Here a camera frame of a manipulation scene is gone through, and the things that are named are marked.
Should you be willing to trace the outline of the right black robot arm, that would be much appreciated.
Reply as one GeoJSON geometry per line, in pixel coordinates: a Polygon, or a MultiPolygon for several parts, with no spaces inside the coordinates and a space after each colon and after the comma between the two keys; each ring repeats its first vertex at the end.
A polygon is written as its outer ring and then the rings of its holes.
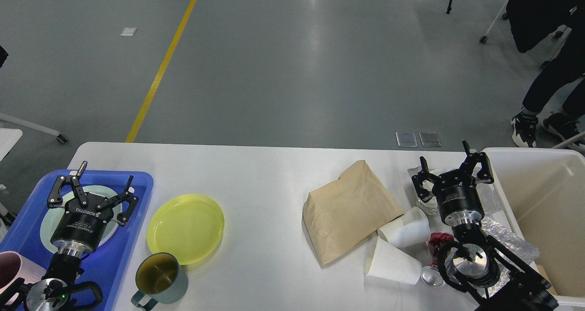
{"type": "Polygon", "coordinates": [[[411,178],[422,202],[436,199],[441,221],[454,236],[437,248],[439,274],[448,286],[470,294],[479,311],[553,311],[558,301],[549,292],[551,284],[483,230],[477,184],[495,179],[489,157],[466,141],[463,147],[466,158],[459,168],[433,174],[420,157],[421,169],[411,178]]]}

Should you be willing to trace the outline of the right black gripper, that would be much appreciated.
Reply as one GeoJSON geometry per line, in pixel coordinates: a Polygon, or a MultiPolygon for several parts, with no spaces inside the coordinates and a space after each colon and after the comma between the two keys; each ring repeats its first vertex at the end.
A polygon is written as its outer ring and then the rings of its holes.
{"type": "Polygon", "coordinates": [[[436,197],[441,221],[448,226],[466,223],[479,223],[484,218],[484,209],[476,190],[477,182],[495,182],[489,157],[484,152],[471,149],[467,141],[462,141],[466,153],[459,170],[463,173],[430,172],[427,160],[420,157],[421,170],[411,177],[417,197],[428,203],[436,197]],[[433,184],[432,191],[424,188],[423,183],[433,184]]]}

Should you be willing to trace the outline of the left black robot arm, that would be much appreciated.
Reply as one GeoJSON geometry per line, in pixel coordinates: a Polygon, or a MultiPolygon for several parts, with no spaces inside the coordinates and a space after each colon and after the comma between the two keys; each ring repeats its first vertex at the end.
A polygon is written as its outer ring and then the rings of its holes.
{"type": "Polygon", "coordinates": [[[14,311],[91,311],[103,300],[99,285],[91,280],[77,283],[82,261],[96,252],[109,223],[124,227],[138,204],[130,175],[123,191],[112,197],[86,192],[80,180],[83,161],[75,174],[56,178],[47,198],[49,209],[64,213],[51,236],[57,248],[44,276],[27,283],[18,275],[1,294],[1,309],[14,311]]]}

